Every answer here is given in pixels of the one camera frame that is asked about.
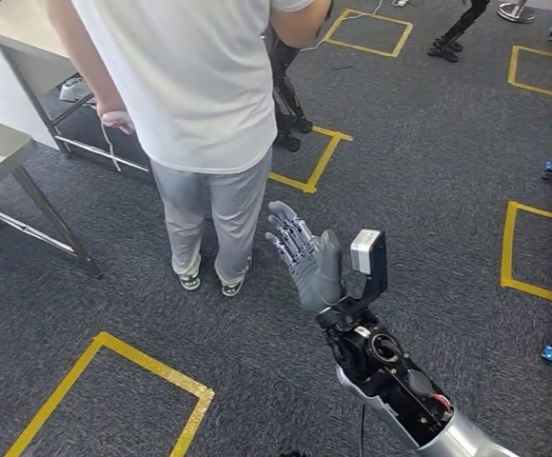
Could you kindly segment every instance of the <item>yellow tape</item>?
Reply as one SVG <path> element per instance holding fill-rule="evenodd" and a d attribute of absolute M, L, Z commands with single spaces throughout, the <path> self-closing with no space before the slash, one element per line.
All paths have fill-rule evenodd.
<path fill-rule="evenodd" d="M 515 86 L 516 88 L 531 90 L 532 92 L 538 92 L 538 93 L 542 93 L 544 95 L 552 96 L 552 90 L 537 88 L 536 86 L 531 86 L 529 84 L 519 83 L 516 81 L 517 62 L 519 59 L 519 52 L 521 50 L 525 50 L 527 52 L 532 52 L 532 53 L 539 54 L 539 55 L 545 55 L 547 57 L 552 57 L 552 52 L 547 52 L 545 50 L 534 50 L 532 48 L 526 48 L 525 46 L 517 46 L 517 45 L 513 46 L 513 50 L 511 51 L 511 62 L 509 64 L 509 77 L 508 77 L 509 84 L 510 84 L 511 86 Z"/>
<path fill-rule="evenodd" d="M 33 437 L 41 428 L 43 424 L 50 417 L 52 413 L 65 395 L 71 388 L 80 375 L 84 371 L 90 361 L 95 357 L 99 349 L 101 349 L 101 342 L 98 338 L 95 338 L 88 349 L 82 354 L 79 359 L 76 362 L 73 368 L 60 384 L 56 390 L 52 393 L 37 414 L 33 417 L 27 428 L 23 431 L 13 446 L 11 446 L 5 457 L 20 457 L 29 443 L 33 440 Z"/>
<path fill-rule="evenodd" d="M 312 171 L 312 174 L 310 176 L 310 179 L 307 183 L 302 183 L 301 181 L 298 181 L 296 179 L 292 179 L 288 176 L 283 176 L 282 174 L 274 172 L 270 172 L 270 178 L 280 184 L 290 186 L 294 189 L 299 189 L 304 193 L 316 193 L 316 185 L 319 183 L 319 180 L 321 179 L 321 176 L 325 172 L 325 169 L 327 167 L 327 164 L 328 164 L 329 161 L 331 159 L 334 152 L 335 152 L 335 149 L 339 144 L 339 142 L 342 140 L 352 141 L 351 136 L 342 133 L 341 131 L 325 129 L 323 127 L 319 126 L 314 126 L 313 129 L 316 133 L 320 133 L 321 135 L 330 136 L 331 139 L 331 141 L 329 141 L 329 144 L 327 145 L 327 148 L 325 150 L 325 152 L 321 155 L 321 158 L 319 159 L 319 163 L 316 164 L 316 166 Z"/>
<path fill-rule="evenodd" d="M 513 201 L 509 202 L 507 209 L 507 218 L 504 220 L 504 232 L 502 236 L 502 259 L 500 266 L 500 284 L 504 288 L 516 288 L 522 292 L 530 293 L 531 295 L 544 298 L 545 300 L 552 301 L 551 290 L 539 288 L 532 284 L 524 283 L 523 281 L 518 281 L 513 277 L 513 237 L 515 235 L 515 221 L 516 219 L 518 209 L 552 219 L 552 212 L 528 207 L 527 205 L 522 205 Z"/>
<path fill-rule="evenodd" d="M 359 46 L 359 45 L 353 45 L 352 43 L 347 43 L 345 41 L 341 41 L 341 40 L 334 40 L 331 38 L 334 33 L 336 32 L 336 30 L 344 20 L 347 19 L 348 16 L 350 14 L 359 14 L 362 15 L 362 17 L 371 17 L 374 19 L 378 19 L 381 21 L 387 21 L 387 22 L 393 22 L 395 24 L 400 24 L 402 26 L 405 26 L 405 28 L 403 30 L 403 33 L 399 38 L 399 40 L 395 45 L 395 49 L 392 52 L 387 52 L 385 50 L 374 50 L 373 48 L 367 48 L 365 46 Z M 338 45 L 338 46 L 343 46 L 345 48 L 352 48 L 353 50 L 362 50 L 364 52 L 370 52 L 371 54 L 377 54 L 381 55 L 384 57 L 398 57 L 398 55 L 401 52 L 401 50 L 403 49 L 403 46 L 405 46 L 405 42 L 409 38 L 409 35 L 411 34 L 411 31 L 413 30 L 413 24 L 411 22 L 406 22 L 406 21 L 401 21 L 399 19 L 394 19 L 392 17 L 387 17 L 387 16 L 381 16 L 378 14 L 370 14 L 368 12 L 362 12 L 359 10 L 351 10 L 350 8 L 344 10 L 341 14 L 338 17 L 334 23 L 329 28 L 326 33 L 325 33 L 325 36 L 322 37 L 322 41 L 325 43 L 331 43 L 332 45 Z"/>
<path fill-rule="evenodd" d="M 79 378 L 82 373 L 101 348 L 108 348 L 125 357 L 141 368 L 145 368 L 156 376 L 165 379 L 179 388 L 199 398 L 198 403 L 187 419 L 183 431 L 175 443 L 170 457 L 183 457 L 191 441 L 200 427 L 204 415 L 210 407 L 214 393 L 183 373 L 164 365 L 136 348 L 124 343 L 109 333 L 101 331 L 92 341 L 56 390 L 33 417 L 27 428 L 11 446 L 5 457 L 21 457 L 39 428 L 51 414 L 63 398 Z"/>

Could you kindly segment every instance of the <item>robot finger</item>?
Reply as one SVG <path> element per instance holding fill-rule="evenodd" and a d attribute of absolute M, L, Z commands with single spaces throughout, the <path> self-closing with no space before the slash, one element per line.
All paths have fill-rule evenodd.
<path fill-rule="evenodd" d="M 267 220 L 272 224 L 273 227 L 278 230 L 280 237 L 282 239 L 285 245 L 293 255 L 299 253 L 301 246 L 298 245 L 292 236 L 292 230 L 288 226 L 287 222 L 282 222 L 279 217 L 270 215 Z"/>
<path fill-rule="evenodd" d="M 282 259 L 283 262 L 287 264 L 287 267 L 290 268 L 293 264 L 292 255 L 291 255 L 289 250 L 287 249 L 287 247 L 285 246 L 284 243 L 279 240 L 278 237 L 268 231 L 265 234 L 265 239 L 274 245 L 276 250 L 278 251 L 278 254 L 280 256 L 280 258 Z"/>
<path fill-rule="evenodd" d="M 307 227 L 306 221 L 298 217 L 292 224 L 300 233 L 304 242 L 312 244 L 314 241 L 314 235 Z"/>
<path fill-rule="evenodd" d="M 267 217 L 267 222 L 269 222 L 272 227 L 276 230 L 282 230 L 285 227 L 285 223 L 280 219 L 278 216 L 274 216 L 274 214 L 270 214 Z"/>
<path fill-rule="evenodd" d="M 292 221 L 298 217 L 297 213 L 292 210 L 288 205 L 285 205 L 282 202 L 272 202 L 270 204 L 270 211 L 279 217 L 281 220 Z"/>
<path fill-rule="evenodd" d="M 305 244 L 300 243 L 295 239 L 294 230 L 293 230 L 288 223 L 285 223 L 282 228 L 279 230 L 280 236 L 285 245 L 294 257 L 295 255 L 304 255 L 305 253 Z"/>
<path fill-rule="evenodd" d="M 291 237 L 301 252 L 307 252 L 311 248 L 296 221 L 287 221 L 285 224 L 289 228 Z"/>

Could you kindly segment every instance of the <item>person's arm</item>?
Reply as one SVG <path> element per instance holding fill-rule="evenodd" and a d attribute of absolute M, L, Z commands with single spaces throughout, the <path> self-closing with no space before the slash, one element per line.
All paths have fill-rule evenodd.
<path fill-rule="evenodd" d="M 316 39 L 333 0 L 272 0 L 270 21 L 281 40 L 303 48 Z"/>
<path fill-rule="evenodd" d="M 126 110 L 119 92 L 105 67 L 71 0 L 48 0 L 48 15 L 73 65 L 97 98 L 99 117 Z"/>

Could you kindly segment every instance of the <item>white t-shirt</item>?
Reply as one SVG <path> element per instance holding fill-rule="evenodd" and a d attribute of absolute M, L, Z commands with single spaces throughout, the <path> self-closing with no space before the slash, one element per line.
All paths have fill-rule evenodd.
<path fill-rule="evenodd" d="M 152 160 L 237 173 L 276 136 L 261 34 L 313 0 L 73 0 Z"/>

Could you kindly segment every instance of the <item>cable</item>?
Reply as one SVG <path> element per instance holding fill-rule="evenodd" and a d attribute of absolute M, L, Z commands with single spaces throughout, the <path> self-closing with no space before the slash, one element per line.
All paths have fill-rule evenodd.
<path fill-rule="evenodd" d="M 359 423 L 359 457 L 363 457 L 363 433 L 365 428 L 365 404 L 361 408 L 361 421 Z"/>
<path fill-rule="evenodd" d="M 450 401 L 448 400 L 445 395 L 435 393 L 433 395 L 433 398 L 445 406 L 448 412 L 451 412 L 451 403 L 450 403 Z"/>
<path fill-rule="evenodd" d="M 107 130 L 105 129 L 104 124 L 103 124 L 102 121 L 101 121 L 101 129 L 103 130 L 103 136 L 107 141 L 107 143 L 109 145 L 109 153 L 112 157 L 115 157 L 115 147 L 113 145 L 111 140 L 109 139 L 109 135 L 107 134 Z M 118 171 L 119 171 L 120 173 L 122 172 L 122 168 L 119 167 L 119 164 L 118 164 L 116 160 L 113 160 L 113 163 L 115 165 L 115 167 Z"/>
<path fill-rule="evenodd" d="M 379 11 L 380 8 L 381 8 L 381 2 L 382 1 L 384 1 L 384 0 L 380 0 L 380 3 L 377 5 L 377 7 L 375 8 L 374 10 L 373 10 L 373 12 L 371 12 L 371 13 L 362 12 L 361 14 L 356 14 L 356 16 L 347 16 L 347 17 L 344 17 L 344 18 L 338 17 L 334 23 L 334 25 L 334 24 L 340 23 L 340 22 L 344 22 L 344 21 L 350 21 L 352 19 L 359 19 L 359 17 L 374 16 L 374 15 L 377 14 L 377 11 Z M 319 43 L 316 43 L 316 46 L 313 46 L 312 48 L 305 48 L 305 49 L 303 49 L 303 50 L 300 50 L 300 52 L 304 52 L 305 50 L 317 50 L 319 48 L 319 46 L 322 45 L 324 42 L 325 42 L 325 39 L 324 38 L 321 38 L 321 40 Z"/>

